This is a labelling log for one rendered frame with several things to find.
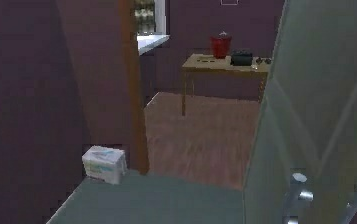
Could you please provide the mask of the wooden table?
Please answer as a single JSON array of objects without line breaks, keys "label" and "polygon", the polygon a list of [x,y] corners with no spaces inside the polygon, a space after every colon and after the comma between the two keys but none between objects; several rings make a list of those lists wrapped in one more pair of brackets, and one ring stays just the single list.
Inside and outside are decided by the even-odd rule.
[{"label": "wooden table", "polygon": [[186,115],[187,81],[190,73],[226,73],[237,77],[259,78],[258,102],[261,102],[271,64],[262,63],[258,65],[255,62],[257,58],[253,57],[251,66],[233,66],[230,64],[231,56],[216,59],[212,55],[192,54],[181,66],[181,115]]}]

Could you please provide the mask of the white countertop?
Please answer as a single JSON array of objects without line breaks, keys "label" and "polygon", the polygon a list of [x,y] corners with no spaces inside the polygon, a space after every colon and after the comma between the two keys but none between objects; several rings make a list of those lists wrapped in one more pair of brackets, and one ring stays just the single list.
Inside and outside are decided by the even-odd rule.
[{"label": "white countertop", "polygon": [[147,35],[137,36],[138,54],[143,55],[167,42],[170,39],[169,35]]}]

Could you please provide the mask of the red pot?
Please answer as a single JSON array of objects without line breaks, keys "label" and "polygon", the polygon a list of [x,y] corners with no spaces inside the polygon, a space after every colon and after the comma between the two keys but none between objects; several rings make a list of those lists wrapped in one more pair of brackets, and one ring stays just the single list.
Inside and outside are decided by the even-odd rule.
[{"label": "red pot", "polygon": [[232,37],[225,31],[210,37],[211,50],[216,59],[224,59],[228,55],[231,40]]}]

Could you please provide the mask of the black box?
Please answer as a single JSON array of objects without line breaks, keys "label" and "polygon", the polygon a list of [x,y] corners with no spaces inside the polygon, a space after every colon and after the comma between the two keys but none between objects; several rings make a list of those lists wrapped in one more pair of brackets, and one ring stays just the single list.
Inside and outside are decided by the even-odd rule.
[{"label": "black box", "polygon": [[236,50],[231,54],[230,64],[233,66],[251,66],[253,53],[248,50]]}]

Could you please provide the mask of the white tissue box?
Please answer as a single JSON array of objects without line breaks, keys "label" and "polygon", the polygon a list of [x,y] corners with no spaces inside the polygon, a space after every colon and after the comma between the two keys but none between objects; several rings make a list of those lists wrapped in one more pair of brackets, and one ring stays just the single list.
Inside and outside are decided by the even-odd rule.
[{"label": "white tissue box", "polygon": [[125,151],[121,149],[91,146],[82,156],[86,175],[117,185],[127,172]]}]

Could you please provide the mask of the window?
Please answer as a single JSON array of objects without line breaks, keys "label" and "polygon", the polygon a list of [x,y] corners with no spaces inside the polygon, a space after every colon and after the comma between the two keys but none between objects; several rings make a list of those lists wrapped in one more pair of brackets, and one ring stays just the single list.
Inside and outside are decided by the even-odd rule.
[{"label": "window", "polygon": [[167,0],[135,0],[134,15],[138,35],[167,33],[166,3]]}]

